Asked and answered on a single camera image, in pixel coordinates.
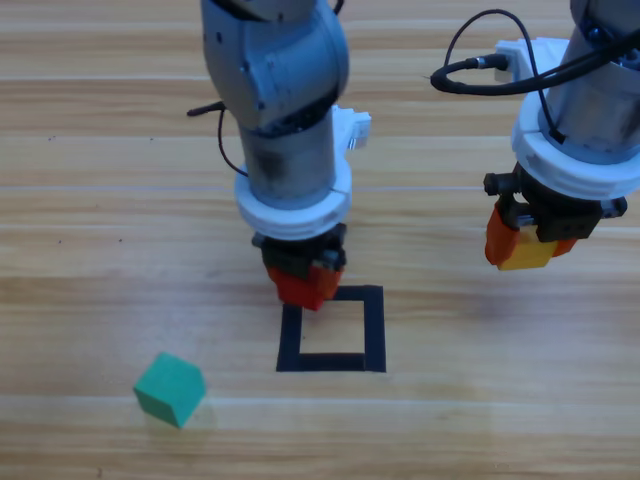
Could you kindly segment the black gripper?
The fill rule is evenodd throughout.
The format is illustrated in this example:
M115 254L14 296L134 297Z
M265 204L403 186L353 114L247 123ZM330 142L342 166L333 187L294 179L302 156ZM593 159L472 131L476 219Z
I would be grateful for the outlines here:
M260 249L279 299L285 304L307 305L311 290L305 279L309 275L315 296L323 300L334 297L346 266L346 233L344 223L305 240L285 241L255 233L252 245Z
M623 216L624 197L585 200L561 194L536 180L523 168L488 173L484 190L498 198L486 228L485 256L494 266L522 266L518 251L520 229L533 226L541 242L555 242L553 257L569 253L577 240L587 239L603 219Z

